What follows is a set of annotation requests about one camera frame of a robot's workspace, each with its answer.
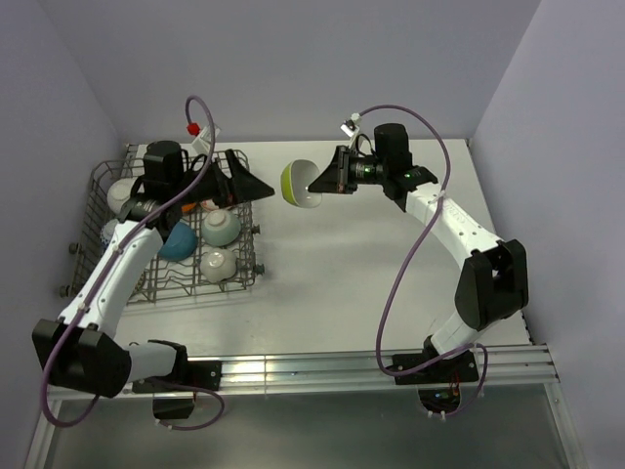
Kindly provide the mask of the brown geometric pattern bowl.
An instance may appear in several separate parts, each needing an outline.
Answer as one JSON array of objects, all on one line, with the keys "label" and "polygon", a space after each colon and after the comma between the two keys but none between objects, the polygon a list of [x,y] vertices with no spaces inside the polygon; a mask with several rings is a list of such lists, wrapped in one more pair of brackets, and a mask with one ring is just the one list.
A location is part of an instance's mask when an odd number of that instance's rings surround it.
[{"label": "brown geometric pattern bowl", "polygon": [[142,272],[137,283],[135,284],[133,288],[131,295],[135,296],[139,294],[143,290],[145,283],[146,283],[146,272]]}]

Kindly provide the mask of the orange floral pattern bowl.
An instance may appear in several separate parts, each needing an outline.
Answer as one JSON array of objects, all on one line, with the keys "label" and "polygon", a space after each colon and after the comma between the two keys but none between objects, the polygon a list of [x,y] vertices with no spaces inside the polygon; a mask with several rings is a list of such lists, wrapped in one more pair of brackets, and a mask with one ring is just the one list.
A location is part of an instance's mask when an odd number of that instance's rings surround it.
[{"label": "orange floral pattern bowl", "polygon": [[220,207],[212,199],[203,200],[200,202],[200,205],[203,210],[208,212],[220,209]]}]

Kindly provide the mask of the plain white round bowl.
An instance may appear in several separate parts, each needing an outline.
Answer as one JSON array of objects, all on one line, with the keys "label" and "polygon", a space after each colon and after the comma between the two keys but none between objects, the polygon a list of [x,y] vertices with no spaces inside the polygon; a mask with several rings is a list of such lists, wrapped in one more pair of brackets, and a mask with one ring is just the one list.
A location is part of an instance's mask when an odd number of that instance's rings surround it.
[{"label": "plain white round bowl", "polygon": [[107,191],[106,203],[114,215],[119,215],[123,205],[129,200],[137,178],[122,178],[114,182]]}]

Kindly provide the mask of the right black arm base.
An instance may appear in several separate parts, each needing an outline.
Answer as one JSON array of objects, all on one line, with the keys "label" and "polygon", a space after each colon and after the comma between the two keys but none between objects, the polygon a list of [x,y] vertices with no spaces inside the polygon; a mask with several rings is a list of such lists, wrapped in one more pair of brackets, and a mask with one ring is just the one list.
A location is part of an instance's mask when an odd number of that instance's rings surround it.
[{"label": "right black arm base", "polygon": [[[388,371],[401,372],[409,368],[420,366],[436,356],[432,345],[426,345],[419,353],[392,355],[392,362]],[[453,383],[475,383],[479,381],[479,370],[474,354],[464,350],[452,358],[442,359],[416,373],[395,377],[396,385],[434,385]]]}]

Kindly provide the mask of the white square bowl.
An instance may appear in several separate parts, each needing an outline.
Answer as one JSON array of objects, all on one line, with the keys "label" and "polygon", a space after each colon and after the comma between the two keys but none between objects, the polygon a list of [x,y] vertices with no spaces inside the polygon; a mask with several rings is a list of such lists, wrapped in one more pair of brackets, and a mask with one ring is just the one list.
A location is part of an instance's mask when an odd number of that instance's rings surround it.
[{"label": "white square bowl", "polygon": [[314,209],[322,201],[322,194],[310,192],[309,185],[319,176],[316,164],[306,159],[296,159],[286,165],[280,175],[282,198],[290,205]]}]

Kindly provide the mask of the blue glazed bowl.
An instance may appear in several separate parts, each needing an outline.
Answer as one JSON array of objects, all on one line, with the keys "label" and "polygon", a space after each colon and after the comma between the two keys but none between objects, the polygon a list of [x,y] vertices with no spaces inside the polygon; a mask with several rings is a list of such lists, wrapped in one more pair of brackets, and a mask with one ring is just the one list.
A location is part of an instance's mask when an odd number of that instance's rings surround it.
[{"label": "blue glazed bowl", "polygon": [[181,262],[189,258],[197,247],[195,231],[186,223],[179,222],[158,251],[158,257],[170,262]]}]

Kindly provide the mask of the pale teal bowl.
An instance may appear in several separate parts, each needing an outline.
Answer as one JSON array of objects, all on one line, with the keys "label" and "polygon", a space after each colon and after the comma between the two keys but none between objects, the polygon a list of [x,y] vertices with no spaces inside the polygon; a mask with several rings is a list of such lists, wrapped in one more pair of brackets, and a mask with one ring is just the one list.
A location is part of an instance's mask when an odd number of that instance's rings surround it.
[{"label": "pale teal bowl", "polygon": [[238,217],[224,209],[207,213],[201,225],[202,238],[206,243],[215,247],[233,243],[241,230],[242,225]]}]

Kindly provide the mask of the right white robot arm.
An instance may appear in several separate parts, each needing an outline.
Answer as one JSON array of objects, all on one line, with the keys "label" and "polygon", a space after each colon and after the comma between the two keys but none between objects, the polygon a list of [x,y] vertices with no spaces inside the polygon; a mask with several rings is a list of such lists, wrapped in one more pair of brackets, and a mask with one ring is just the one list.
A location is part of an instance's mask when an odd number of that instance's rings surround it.
[{"label": "right white robot arm", "polygon": [[398,123],[379,125],[371,152],[355,118],[341,129],[350,139],[336,147],[328,167],[308,185],[309,192],[352,194],[362,185],[382,188],[399,209],[425,226],[460,268],[451,317],[424,343],[425,374],[441,381],[457,365],[456,356],[476,346],[493,324],[522,310],[528,303],[526,250],[505,241],[473,219],[446,194],[446,182],[414,163],[406,129]]}]

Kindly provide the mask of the small flower shaped dish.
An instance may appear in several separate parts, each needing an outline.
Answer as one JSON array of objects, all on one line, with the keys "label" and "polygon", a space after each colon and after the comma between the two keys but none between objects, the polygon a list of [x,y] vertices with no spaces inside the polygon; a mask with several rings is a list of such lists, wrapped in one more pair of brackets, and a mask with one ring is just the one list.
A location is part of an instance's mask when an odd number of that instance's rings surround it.
[{"label": "small flower shaped dish", "polygon": [[231,278],[237,272],[236,256],[228,249],[213,248],[202,256],[200,272],[211,283]]}]

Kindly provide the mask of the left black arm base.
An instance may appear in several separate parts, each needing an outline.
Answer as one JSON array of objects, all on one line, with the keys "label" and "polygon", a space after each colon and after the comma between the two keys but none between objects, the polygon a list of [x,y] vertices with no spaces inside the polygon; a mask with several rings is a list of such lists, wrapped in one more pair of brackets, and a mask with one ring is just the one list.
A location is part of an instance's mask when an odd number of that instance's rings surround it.
[{"label": "left black arm base", "polygon": [[177,377],[156,377],[132,384],[135,395],[151,395],[152,415],[158,422],[185,425],[197,410],[206,407],[206,399],[217,397],[217,413],[223,413],[219,395],[223,362],[219,360],[190,361]]}]

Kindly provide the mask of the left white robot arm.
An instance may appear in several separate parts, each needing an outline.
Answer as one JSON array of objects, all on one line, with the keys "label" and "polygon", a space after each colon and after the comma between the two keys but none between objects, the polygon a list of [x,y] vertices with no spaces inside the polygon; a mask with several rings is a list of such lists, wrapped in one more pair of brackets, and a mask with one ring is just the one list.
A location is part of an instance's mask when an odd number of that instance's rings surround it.
[{"label": "left white robot arm", "polygon": [[168,390],[187,385],[185,346],[163,340],[123,347],[114,336],[141,274],[183,216],[185,204],[213,200],[229,207],[270,197],[236,153],[211,150],[195,158],[173,141],[149,144],[112,239],[82,289],[56,320],[41,320],[32,341],[43,370],[41,390],[54,385],[113,398],[129,382],[155,378]]}]

